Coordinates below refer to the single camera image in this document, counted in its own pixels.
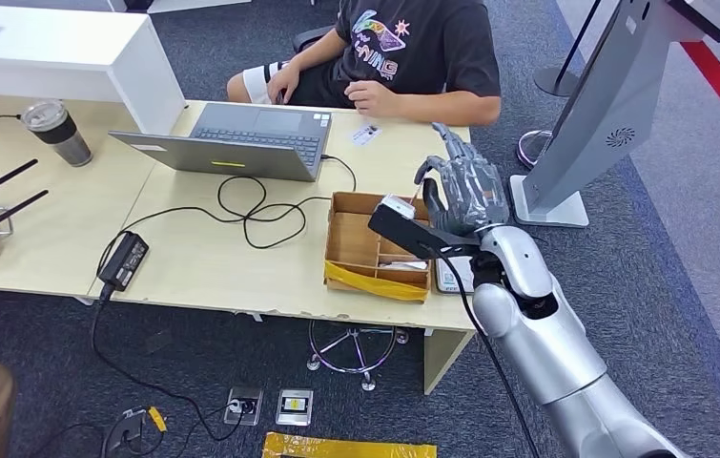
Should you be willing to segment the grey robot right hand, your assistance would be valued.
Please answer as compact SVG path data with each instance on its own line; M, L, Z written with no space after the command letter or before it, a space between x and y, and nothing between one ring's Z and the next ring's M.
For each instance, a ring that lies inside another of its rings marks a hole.
M498 168L446 125L434 122L432 128L441 137L449 158L428 156L414 177L422 189L431 225L468 237L489 226L508 223Z

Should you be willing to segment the person's right hand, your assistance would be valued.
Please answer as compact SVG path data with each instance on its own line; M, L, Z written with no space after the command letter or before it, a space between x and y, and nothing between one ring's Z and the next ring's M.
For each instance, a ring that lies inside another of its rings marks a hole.
M290 62L278 70L267 84L270 101L276 105L286 105L290 102L299 83L299 66Z

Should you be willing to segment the person's left hand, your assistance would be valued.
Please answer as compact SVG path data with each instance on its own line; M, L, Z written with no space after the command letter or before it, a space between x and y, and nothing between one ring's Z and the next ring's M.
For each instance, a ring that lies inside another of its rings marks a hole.
M351 82L344 94L362 115L374 118L401 116L399 96L377 81Z

